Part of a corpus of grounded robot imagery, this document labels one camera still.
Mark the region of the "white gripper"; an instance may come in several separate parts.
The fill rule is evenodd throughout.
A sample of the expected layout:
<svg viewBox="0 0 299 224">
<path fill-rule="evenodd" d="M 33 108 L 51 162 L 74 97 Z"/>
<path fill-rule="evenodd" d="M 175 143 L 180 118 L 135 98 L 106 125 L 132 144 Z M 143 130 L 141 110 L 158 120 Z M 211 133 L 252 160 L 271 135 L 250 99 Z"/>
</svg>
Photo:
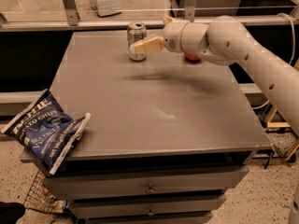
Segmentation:
<svg viewBox="0 0 299 224">
<path fill-rule="evenodd" d="M 183 52 L 182 34 L 190 22 L 185 20 L 173 21 L 173 18 L 168 15 L 164 16 L 163 22 L 163 38 L 160 36 L 147 37 L 132 44 L 129 50 L 134 54 L 142 54 L 159 52 L 165 47 L 171 52 Z"/>
</svg>

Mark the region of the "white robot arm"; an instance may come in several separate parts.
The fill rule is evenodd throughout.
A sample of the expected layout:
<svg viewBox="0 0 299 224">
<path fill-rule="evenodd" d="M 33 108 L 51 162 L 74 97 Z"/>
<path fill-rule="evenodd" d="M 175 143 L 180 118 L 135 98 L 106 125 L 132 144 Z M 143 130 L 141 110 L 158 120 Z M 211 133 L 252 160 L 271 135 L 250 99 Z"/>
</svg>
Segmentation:
<svg viewBox="0 0 299 224">
<path fill-rule="evenodd" d="M 299 134 L 298 70 L 263 47 L 235 18 L 220 16 L 204 24 L 167 16 L 161 36 L 148 36 L 129 46 L 136 54 L 162 49 L 188 52 L 217 65 L 238 63 Z"/>
</svg>

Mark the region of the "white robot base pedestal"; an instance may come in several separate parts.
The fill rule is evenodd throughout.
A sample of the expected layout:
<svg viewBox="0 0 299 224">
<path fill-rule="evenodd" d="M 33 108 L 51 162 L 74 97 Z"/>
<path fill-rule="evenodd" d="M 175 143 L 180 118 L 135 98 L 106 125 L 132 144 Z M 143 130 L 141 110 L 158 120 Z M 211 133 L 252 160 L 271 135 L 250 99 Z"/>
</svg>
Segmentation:
<svg viewBox="0 0 299 224">
<path fill-rule="evenodd" d="M 89 0 L 92 9 L 100 17 L 116 15 L 121 12 L 121 0 Z"/>
</svg>

